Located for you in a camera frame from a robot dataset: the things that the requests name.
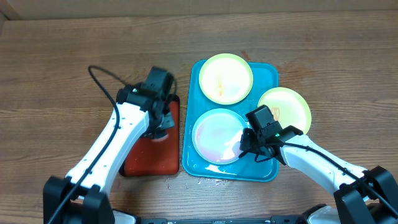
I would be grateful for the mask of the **yellow plate front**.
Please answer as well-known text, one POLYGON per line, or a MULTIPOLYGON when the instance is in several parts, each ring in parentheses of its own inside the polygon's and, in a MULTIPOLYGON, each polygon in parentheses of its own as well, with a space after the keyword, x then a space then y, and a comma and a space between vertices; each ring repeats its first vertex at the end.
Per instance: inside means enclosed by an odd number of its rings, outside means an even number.
POLYGON ((258 106, 266 105, 282 128, 294 126, 307 134, 312 114, 305 99, 290 88, 275 87, 267 90, 259 99, 258 106))

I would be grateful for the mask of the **yellow plate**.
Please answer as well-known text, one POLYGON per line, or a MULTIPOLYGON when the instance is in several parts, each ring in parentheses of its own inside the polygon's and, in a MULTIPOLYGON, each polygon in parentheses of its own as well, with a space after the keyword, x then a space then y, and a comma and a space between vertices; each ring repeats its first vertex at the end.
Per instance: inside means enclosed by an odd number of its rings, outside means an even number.
POLYGON ((232 105, 248 96, 254 75, 243 58, 235 54, 218 54, 202 65, 198 82, 209 100, 220 105, 232 105))
POLYGON ((305 99, 290 88, 275 87, 267 90, 259 99, 258 106, 266 105, 282 128, 294 126, 307 134, 312 114, 305 99))

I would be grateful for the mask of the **white round plate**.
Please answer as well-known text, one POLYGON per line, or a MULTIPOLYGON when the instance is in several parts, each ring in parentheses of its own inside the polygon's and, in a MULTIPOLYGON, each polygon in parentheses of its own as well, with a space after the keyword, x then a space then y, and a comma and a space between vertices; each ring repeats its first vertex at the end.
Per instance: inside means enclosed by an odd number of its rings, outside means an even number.
POLYGON ((239 159, 241 136, 246 127, 246 122, 234 111, 224 108, 209 110, 193 125, 193 147, 210 163, 233 163, 239 159))

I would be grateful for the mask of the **yellow plate back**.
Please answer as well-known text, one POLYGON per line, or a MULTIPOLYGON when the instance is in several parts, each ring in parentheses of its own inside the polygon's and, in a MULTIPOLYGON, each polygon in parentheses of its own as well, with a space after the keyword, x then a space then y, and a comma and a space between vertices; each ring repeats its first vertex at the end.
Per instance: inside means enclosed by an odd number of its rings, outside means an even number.
POLYGON ((198 82, 209 100, 220 105, 232 105, 248 96, 254 75, 243 58, 235 54, 218 54, 202 65, 198 82))

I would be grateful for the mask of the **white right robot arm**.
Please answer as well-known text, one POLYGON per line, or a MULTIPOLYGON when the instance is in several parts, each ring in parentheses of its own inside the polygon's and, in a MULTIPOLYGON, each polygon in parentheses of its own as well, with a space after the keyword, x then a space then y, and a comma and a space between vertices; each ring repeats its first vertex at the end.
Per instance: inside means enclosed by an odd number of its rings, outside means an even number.
POLYGON ((262 156, 299 170, 334 197, 335 208, 317 205, 298 223, 397 223, 397 182, 381 166, 368 170, 350 164, 293 126, 245 128, 240 149, 242 156, 254 154, 255 162, 262 156))

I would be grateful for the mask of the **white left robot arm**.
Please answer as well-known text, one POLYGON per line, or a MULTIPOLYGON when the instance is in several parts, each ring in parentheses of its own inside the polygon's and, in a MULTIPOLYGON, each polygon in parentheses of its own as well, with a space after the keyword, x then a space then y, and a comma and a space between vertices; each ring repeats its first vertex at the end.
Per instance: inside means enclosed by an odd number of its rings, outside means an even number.
POLYGON ((175 94, 155 84, 126 85, 111 99, 113 113, 83 159, 64 178, 44 185, 44 223, 137 223, 109 202, 113 182, 140 138, 162 138, 174 122, 175 94))

